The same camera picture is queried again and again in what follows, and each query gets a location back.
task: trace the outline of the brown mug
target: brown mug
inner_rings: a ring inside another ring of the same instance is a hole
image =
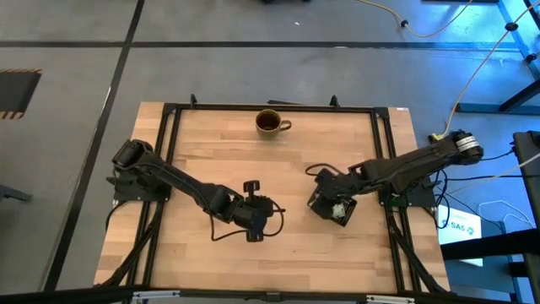
[[[262,138],[270,139],[276,137],[280,132],[289,130],[293,123],[282,120],[279,113],[274,110],[262,110],[255,118],[256,131]]]

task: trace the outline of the black floor stripe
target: black floor stripe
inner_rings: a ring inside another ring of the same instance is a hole
[[[0,47],[107,48],[123,46],[124,41],[0,41]]]
[[[136,48],[189,48],[189,47],[231,47],[231,48],[396,48],[396,49],[465,49],[468,51],[489,51],[494,42],[355,42],[355,41],[135,41]],[[499,50],[518,52],[514,42],[503,42]]]
[[[50,47],[50,48],[115,48],[124,47],[124,41],[0,41],[0,47]],[[368,41],[134,41],[136,48],[375,48],[375,49],[441,49],[488,51],[494,42],[368,42]],[[499,51],[519,52],[515,42],[503,42]]]
[[[62,273],[62,266],[68,255],[69,244],[73,238],[75,227],[77,225],[78,216],[83,207],[84,196],[88,190],[90,177],[94,170],[95,160],[97,159],[98,152],[100,151],[101,140],[105,133],[105,127],[111,115],[112,106],[116,98],[116,92],[118,91],[118,85],[122,78],[122,73],[126,67],[127,56],[129,55],[129,44],[133,41],[135,30],[137,29],[138,21],[141,18],[143,11],[144,0],[138,0],[135,12],[133,13],[132,22],[129,26],[129,30],[126,36],[126,44],[121,50],[118,63],[116,65],[115,72],[112,77],[111,87],[109,93],[105,99],[103,110],[101,111],[100,118],[98,119],[94,136],[90,142],[89,150],[84,159],[83,167],[78,177],[76,187],[73,190],[72,199],[69,202],[69,211],[67,213],[67,219],[62,229],[62,235],[57,242],[57,249],[52,259],[51,267],[48,275],[46,276],[46,282],[44,285],[44,291],[52,291],[57,288],[58,280]]]

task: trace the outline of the yellow cable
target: yellow cable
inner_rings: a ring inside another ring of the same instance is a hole
[[[362,3],[365,3],[365,4],[369,4],[369,5],[372,5],[374,7],[377,7],[377,8],[382,8],[384,10],[386,10],[388,13],[390,14],[393,14],[394,17],[396,17],[396,19],[398,20],[398,22],[401,24],[401,22],[404,20],[402,18],[402,16],[400,16],[398,13],[396,13],[394,10],[392,10],[391,8],[388,8],[382,4],[379,4],[379,3],[373,3],[373,2],[370,2],[370,1],[367,1],[367,0],[356,0],[358,2],[362,2]],[[437,35],[439,34],[441,31],[445,30],[448,25],[452,24],[452,22],[454,22],[454,20],[457,19],[457,17],[459,17],[464,11],[465,9],[473,2],[473,0],[469,0],[469,2],[467,2],[467,4],[465,5],[464,8],[462,8],[462,10],[456,15],[456,17],[452,18],[452,20],[450,20],[450,22],[448,22],[445,26],[441,27],[440,29],[436,30],[435,32],[431,33],[431,34],[426,34],[426,35],[421,35],[417,32],[415,32],[413,29],[411,29],[410,26],[408,26],[408,24],[405,24],[405,27],[407,28],[407,30],[409,32],[411,32],[411,34],[417,36],[418,38],[427,38],[427,37],[431,37],[433,35]]]
[[[394,10],[392,10],[391,8],[388,8],[382,4],[379,4],[379,3],[373,3],[373,2],[370,2],[370,1],[367,1],[367,0],[356,0],[358,2],[361,2],[361,3],[365,3],[365,4],[369,4],[371,6],[374,6],[374,7],[377,7],[377,8],[381,8],[381,9],[384,9],[386,10],[388,13],[394,15],[394,17],[397,19],[397,21],[401,24],[401,22],[404,20],[402,18],[402,16],[400,16],[398,13],[396,13]],[[456,17],[454,17],[452,20],[450,20],[450,22],[448,22],[445,26],[443,26],[442,28],[436,30],[435,32],[431,33],[431,34],[427,34],[427,35],[420,35],[418,33],[416,33],[414,30],[412,30],[408,24],[405,24],[405,27],[407,28],[407,30],[409,32],[411,32],[411,34],[419,37],[419,38],[426,38],[426,37],[431,37],[433,35],[437,35],[439,34],[442,30],[446,29],[452,22],[454,22],[457,17],[459,17],[464,11],[465,9],[473,2],[473,0],[469,0],[469,2],[467,2],[467,5],[465,5],[465,7],[459,12],[459,14],[456,15]],[[532,8],[534,8],[536,5],[538,5],[540,3],[540,0],[536,1],[535,3],[533,3],[530,7],[528,7],[523,13],[521,13],[519,15],[519,17],[517,17],[516,21],[514,21],[514,23],[517,23],[517,21],[519,21],[521,19],[521,17],[523,17],[529,10],[531,10]],[[454,106],[452,107],[452,111],[450,113],[450,116],[448,117],[448,122],[446,123],[446,129],[445,131],[442,133],[442,134],[436,134],[436,133],[433,133],[431,134],[431,136],[433,137],[433,139],[435,140],[440,140],[442,138],[444,138],[447,134],[448,134],[448,131],[450,131],[450,124],[451,124],[451,121],[452,121],[452,118],[454,117],[454,113],[456,112],[456,108],[457,108],[457,105],[459,104],[459,102],[462,100],[463,96],[465,95],[465,92],[467,91],[467,89],[469,88],[469,85],[471,85],[471,82],[473,81],[474,77],[476,76],[476,74],[478,73],[478,71],[480,71],[480,68],[489,60],[489,58],[491,57],[491,55],[493,55],[493,53],[495,52],[495,49],[497,49],[497,47],[499,47],[500,43],[502,42],[502,40],[505,39],[505,37],[509,34],[510,32],[507,30],[505,32],[505,34],[499,39],[499,41],[497,41],[497,43],[495,43],[495,46],[491,49],[491,51],[489,52],[488,56],[486,56],[486,58],[482,61],[482,63],[480,63],[480,65],[478,66],[478,68],[476,69],[476,71],[474,71],[474,73],[472,74],[471,78],[469,79],[469,81],[467,81],[467,84],[465,85],[465,88],[463,88],[462,92],[459,94],[459,96],[457,97],[457,100],[456,100],[456,103],[454,104]]]

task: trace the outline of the concrete floor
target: concrete floor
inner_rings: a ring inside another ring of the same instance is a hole
[[[515,18],[521,0],[504,0]],[[0,0],[0,41],[123,41],[136,0],[80,2]],[[418,32],[440,27],[460,5],[379,1]],[[495,42],[505,22],[494,5],[471,6],[448,30],[426,41]],[[527,16],[520,32],[536,49],[537,29]],[[420,41],[394,18],[353,0],[147,1],[135,41]],[[512,42],[509,35],[506,41]],[[120,54],[119,48],[0,48],[0,68],[42,68],[43,78],[23,120],[0,123],[0,183],[34,194],[32,202],[0,204],[0,294],[39,288],[62,224],[84,153]],[[337,95],[347,106],[408,107],[418,144],[441,132],[451,106],[487,52],[317,48],[132,49],[67,256],[59,288],[91,286],[111,208],[111,157],[127,138],[141,101],[263,103],[290,100],[325,105]],[[496,52],[464,101],[498,104],[533,78],[516,51]],[[536,98],[532,104],[539,104]],[[538,117],[457,114],[453,128],[476,135],[486,156],[510,149],[511,135],[538,129]],[[452,167],[449,176],[495,174],[515,166],[508,156],[477,166]],[[451,184],[450,189],[461,184]],[[475,208],[504,199],[532,218],[523,182],[494,181],[457,193]],[[451,201],[452,207],[465,209]],[[488,207],[501,220],[510,212]],[[511,231],[527,225],[508,220]]]

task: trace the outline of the black cable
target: black cable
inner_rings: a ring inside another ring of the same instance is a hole
[[[276,208],[278,209],[278,212],[279,212],[279,216],[281,217],[281,224],[279,224],[279,228],[276,232],[274,233],[269,233],[269,234],[266,234],[266,233],[263,233],[264,236],[276,236],[279,234],[279,232],[281,232],[281,230],[284,229],[284,225],[285,225],[285,217],[284,217],[284,212],[285,212],[285,209],[281,209],[281,207],[279,207],[278,203],[276,202],[273,202],[272,201],[272,204],[274,206],[276,206]]]
[[[308,166],[307,168],[305,168],[305,174],[309,175],[309,176],[317,176],[317,174],[315,173],[309,173],[308,171],[313,169],[313,168],[317,168],[317,167],[320,167],[320,166],[326,166],[332,170],[334,170],[335,172],[337,172],[338,174],[345,174],[343,173],[342,171],[340,171],[338,168],[336,168],[335,166],[332,166],[330,164],[327,164],[327,163],[318,163],[318,164],[314,164],[314,165],[311,165],[311,166]]]
[[[429,209],[424,208],[424,210],[426,210],[431,215],[431,217],[433,218],[433,221],[435,222],[435,225],[437,226],[437,228],[445,229],[448,226],[448,222],[450,221],[450,203],[448,202],[448,198],[445,197],[446,189],[448,189],[448,176],[446,175],[446,172],[444,170],[441,169],[441,170],[437,171],[437,175],[435,176],[435,185],[437,184],[437,182],[439,182],[439,174],[441,172],[445,176],[445,180],[444,180],[445,184],[444,184],[442,189],[440,187],[438,187],[440,189],[440,194],[435,195],[437,197],[435,199],[435,207],[439,208],[439,206],[440,206],[440,204],[442,203],[443,200],[446,202],[446,206],[448,207],[448,212],[446,214],[446,222],[445,222],[445,224],[443,226],[439,226],[439,222],[437,221],[437,217]]]
[[[435,220],[435,225],[437,226],[437,228],[439,229],[445,229],[447,226],[448,226],[448,222],[450,221],[450,203],[448,202],[448,198],[446,198],[446,196],[444,195],[440,195],[440,194],[437,194],[439,195],[440,198],[442,198],[445,202],[446,202],[446,207],[448,208],[448,212],[446,214],[446,221],[445,221],[445,224],[443,226],[439,226],[439,223],[435,217],[434,214],[432,214],[433,216],[433,220]]]
[[[121,206],[123,206],[125,203],[126,201],[118,201],[118,204],[116,204],[116,206],[114,206],[111,211],[109,211],[109,214],[107,215],[107,220],[105,221],[105,231],[109,229],[109,222],[111,221],[112,214],[114,214],[115,211]]]
[[[485,220],[485,221],[487,221],[487,222],[489,222],[489,223],[491,223],[491,224],[497,226],[497,228],[499,228],[499,230],[500,230],[500,232],[501,232],[502,234],[506,234],[505,231],[503,231],[503,229],[500,228],[499,225],[497,225],[497,223],[493,222],[492,220],[488,220],[488,219],[484,218],[482,215],[476,213],[476,211],[474,211],[471,207],[469,207],[468,205],[466,205],[465,203],[463,203],[463,202],[460,201],[459,199],[453,197],[451,194],[447,193],[446,195],[448,195],[450,198],[454,199],[454,200],[455,200],[456,202],[458,202],[459,204],[462,204],[463,206],[467,207],[467,209],[471,210],[471,212],[472,212],[473,214],[477,215],[480,219]]]
[[[480,161],[497,160],[497,159],[499,159],[499,158],[501,158],[501,157],[505,157],[505,156],[507,156],[507,155],[510,155],[510,154],[512,154],[513,152],[514,152],[514,149],[512,148],[512,149],[510,149],[510,151],[504,153],[503,155],[499,155],[499,156],[495,156],[495,157],[490,157],[490,158],[487,158],[487,159],[481,159]]]
[[[117,178],[118,178],[116,174],[117,174],[117,172],[116,172],[115,168],[112,168],[112,176],[113,176],[114,181],[115,181],[114,184],[113,184],[114,189],[115,189],[115,192],[117,191],[117,190],[116,190],[116,181],[117,181]],[[126,202],[126,201],[118,201],[118,203],[116,204],[116,206],[114,206],[114,207],[111,209],[111,211],[109,211],[109,214],[107,215],[107,219],[105,220],[105,232],[107,232],[107,230],[109,229],[109,222],[111,221],[111,216],[112,216],[112,214],[114,214],[115,211],[116,211],[118,208],[120,208],[125,202]]]
[[[471,181],[476,179],[483,179],[483,178],[492,178],[496,176],[475,176],[475,177],[465,177],[465,178],[448,178],[448,181]],[[521,178],[528,178],[528,177],[540,177],[540,175],[506,175],[506,176],[499,176],[499,177],[521,177]]]
[[[285,212],[285,209],[281,209],[281,207],[279,207],[278,203],[276,202],[272,202],[272,204],[274,206],[276,206],[277,209],[273,210],[274,212],[279,212],[279,216],[281,217],[281,224],[279,225],[279,228],[276,232],[274,233],[263,233],[264,236],[268,236],[268,237],[272,237],[272,236],[276,236],[278,235],[284,228],[284,225],[285,225],[285,217],[284,217],[284,212]],[[213,223],[213,216],[210,215],[210,228],[211,228],[211,235],[210,235],[210,238],[212,239],[212,241],[216,242],[216,241],[219,241],[219,240],[223,240],[225,239],[225,237],[229,237],[229,236],[233,236],[235,234],[238,234],[238,233],[242,233],[242,232],[248,232],[247,229],[241,229],[241,230],[237,230],[237,231],[232,231],[230,233],[227,233],[225,235],[222,235],[222,236],[219,236],[219,237],[214,237],[214,232],[215,232],[215,229],[214,229],[214,223]]]

